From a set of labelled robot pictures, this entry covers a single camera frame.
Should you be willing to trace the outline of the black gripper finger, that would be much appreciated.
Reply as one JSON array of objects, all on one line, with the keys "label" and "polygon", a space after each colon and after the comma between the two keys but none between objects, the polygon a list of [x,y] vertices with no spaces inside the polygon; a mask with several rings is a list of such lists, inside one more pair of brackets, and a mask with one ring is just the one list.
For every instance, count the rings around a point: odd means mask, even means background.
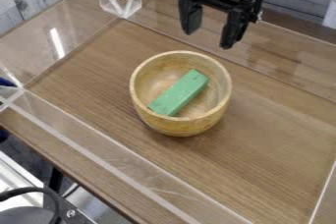
[{"label": "black gripper finger", "polygon": [[228,12],[227,23],[222,30],[220,47],[230,49],[242,39],[250,23],[250,15],[240,8]]},{"label": "black gripper finger", "polygon": [[179,0],[179,13],[183,31],[191,35],[202,26],[203,5],[195,0]]}]

